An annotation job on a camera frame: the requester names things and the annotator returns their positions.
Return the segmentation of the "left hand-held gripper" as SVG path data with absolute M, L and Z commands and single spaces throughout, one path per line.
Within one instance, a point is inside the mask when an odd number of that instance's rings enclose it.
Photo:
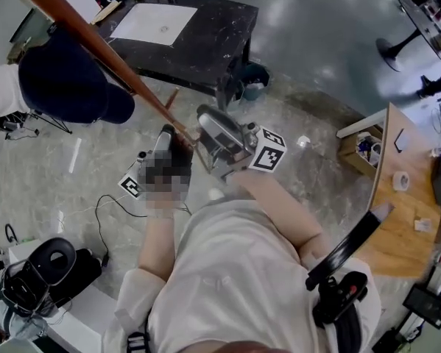
M 119 187 L 134 199 L 185 199 L 191 181 L 192 146 L 165 124 L 154 149 L 141 151 Z

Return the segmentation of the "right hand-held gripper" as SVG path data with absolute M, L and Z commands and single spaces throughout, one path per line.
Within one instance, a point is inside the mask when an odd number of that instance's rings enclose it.
M 221 181 L 252 169 L 272 173 L 285 157 L 282 136 L 252 122 L 238 124 L 226 112 L 207 104 L 197 108 L 200 143 L 211 158 L 210 174 Z

